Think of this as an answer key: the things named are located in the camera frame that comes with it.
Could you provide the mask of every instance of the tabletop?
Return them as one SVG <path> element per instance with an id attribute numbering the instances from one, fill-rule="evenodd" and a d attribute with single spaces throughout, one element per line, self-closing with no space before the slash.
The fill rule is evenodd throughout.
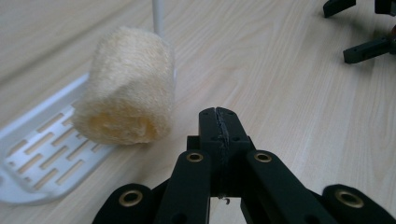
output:
<path id="1" fill-rule="evenodd" d="M 0 222 L 91 223 L 116 188 L 169 178 L 198 113 L 213 106 L 234 111 L 256 148 L 308 189 L 348 185 L 396 217 L 396 58 L 346 64 L 342 53 L 396 20 L 375 14 L 374 1 L 325 19 L 325 2 L 164 1 L 177 69 L 172 132 L 117 148 L 62 199 L 0 204 Z M 87 73 L 97 41 L 122 25 L 152 31 L 151 2 L 2 1 L 0 127 Z M 238 200 L 211 199 L 210 222 L 245 223 Z"/>

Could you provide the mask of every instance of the black clamp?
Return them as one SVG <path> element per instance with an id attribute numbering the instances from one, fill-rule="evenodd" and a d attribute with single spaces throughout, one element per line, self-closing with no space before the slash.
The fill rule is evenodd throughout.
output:
<path id="1" fill-rule="evenodd" d="M 324 17 L 329 18 L 355 5 L 356 0 L 330 0 L 323 6 Z M 375 13 L 396 16 L 396 0 L 375 0 Z M 386 53 L 396 54 L 396 26 L 388 35 L 344 50 L 344 61 L 360 63 Z"/>
<path id="2" fill-rule="evenodd" d="M 275 154 L 256 150 L 233 111 L 218 107 L 199 114 L 199 135 L 188 136 L 168 180 L 115 190 L 93 224 L 204 224 L 210 197 L 241 198 L 248 224 L 396 223 L 357 189 L 334 185 L 321 196 L 306 189 Z"/>

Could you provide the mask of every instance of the white plastic tray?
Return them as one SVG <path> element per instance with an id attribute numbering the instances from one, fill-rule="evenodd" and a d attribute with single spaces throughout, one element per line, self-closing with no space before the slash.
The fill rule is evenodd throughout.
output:
<path id="1" fill-rule="evenodd" d="M 80 77 L 0 131 L 0 202 L 60 198 L 115 147 L 87 140 L 70 122 L 87 79 Z"/>

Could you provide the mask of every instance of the wood grain surface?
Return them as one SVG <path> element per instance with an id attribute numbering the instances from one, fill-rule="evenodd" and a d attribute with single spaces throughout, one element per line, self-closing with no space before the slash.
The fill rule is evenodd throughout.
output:
<path id="1" fill-rule="evenodd" d="M 164 2 L 177 62 L 173 131 L 115 150 L 60 200 L 0 204 L 1 223 L 91 223 L 114 189 L 168 178 L 212 106 L 237 113 L 255 146 L 308 189 L 348 185 L 396 217 L 396 58 L 350 65 L 342 55 L 394 18 L 374 14 L 374 1 L 329 19 L 324 0 Z M 88 72 L 99 38 L 121 25 L 152 30 L 150 1 L 1 1 L 0 127 Z M 212 199 L 210 221 L 245 223 L 238 200 Z"/>

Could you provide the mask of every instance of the loofah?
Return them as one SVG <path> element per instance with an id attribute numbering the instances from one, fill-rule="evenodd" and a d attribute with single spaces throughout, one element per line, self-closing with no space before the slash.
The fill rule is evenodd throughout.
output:
<path id="1" fill-rule="evenodd" d="M 99 42 L 85 94 L 72 117 L 97 143 L 131 145 L 164 137 L 174 103 L 174 56 L 159 36 L 121 27 Z"/>

